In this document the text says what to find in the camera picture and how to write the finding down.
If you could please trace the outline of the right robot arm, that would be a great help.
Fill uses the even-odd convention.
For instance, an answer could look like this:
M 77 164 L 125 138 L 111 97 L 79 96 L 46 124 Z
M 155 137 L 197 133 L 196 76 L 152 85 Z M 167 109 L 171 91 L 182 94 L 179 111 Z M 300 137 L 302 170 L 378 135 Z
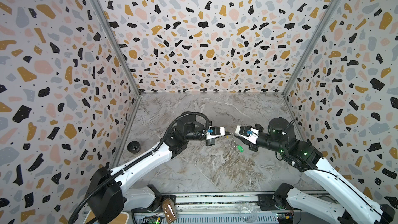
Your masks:
M 296 139 L 292 122 L 279 117 L 269 122 L 267 132 L 255 126 L 237 126 L 234 136 L 257 151 L 265 148 L 281 155 L 283 161 L 316 181 L 337 203 L 306 194 L 287 183 L 274 192 L 278 208 L 296 208 L 330 224 L 391 224 L 395 210 L 379 204 L 357 188 L 331 166 L 312 144 Z

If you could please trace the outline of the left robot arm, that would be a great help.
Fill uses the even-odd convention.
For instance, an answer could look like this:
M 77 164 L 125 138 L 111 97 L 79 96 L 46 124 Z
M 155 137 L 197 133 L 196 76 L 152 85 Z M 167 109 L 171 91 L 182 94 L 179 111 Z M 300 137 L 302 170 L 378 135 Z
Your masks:
M 213 126 L 199 112 L 185 112 L 174 119 L 160 141 L 139 157 L 113 169 L 102 167 L 90 180 L 83 205 L 88 205 L 94 217 L 89 223 L 107 224 L 124 209 L 146 208 L 155 211 L 163 196 L 153 185 L 132 190 L 131 187 L 156 167 L 174 159 L 189 141 L 205 141 L 213 146 L 217 138 L 230 135 L 224 127 Z

